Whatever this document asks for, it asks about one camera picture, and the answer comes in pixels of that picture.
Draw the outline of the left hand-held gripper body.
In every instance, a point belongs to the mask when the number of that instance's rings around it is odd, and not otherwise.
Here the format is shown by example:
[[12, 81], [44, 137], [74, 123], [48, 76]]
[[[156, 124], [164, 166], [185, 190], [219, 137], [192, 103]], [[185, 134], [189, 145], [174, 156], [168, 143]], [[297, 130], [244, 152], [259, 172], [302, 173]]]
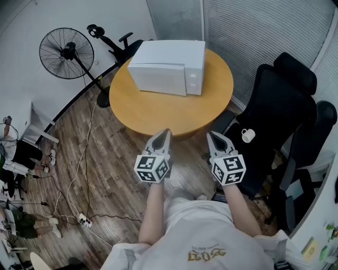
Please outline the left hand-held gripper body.
[[162, 182], [170, 178], [172, 171], [171, 151], [144, 150], [136, 158], [134, 171], [142, 182]]

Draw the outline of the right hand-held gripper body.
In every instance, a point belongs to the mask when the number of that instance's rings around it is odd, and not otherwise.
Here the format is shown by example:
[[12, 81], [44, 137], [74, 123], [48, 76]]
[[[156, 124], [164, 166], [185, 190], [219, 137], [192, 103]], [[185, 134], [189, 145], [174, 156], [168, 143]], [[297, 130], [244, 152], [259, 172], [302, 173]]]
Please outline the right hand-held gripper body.
[[242, 182], [246, 173], [243, 155], [237, 150], [210, 151], [211, 173], [213, 180], [222, 186]]

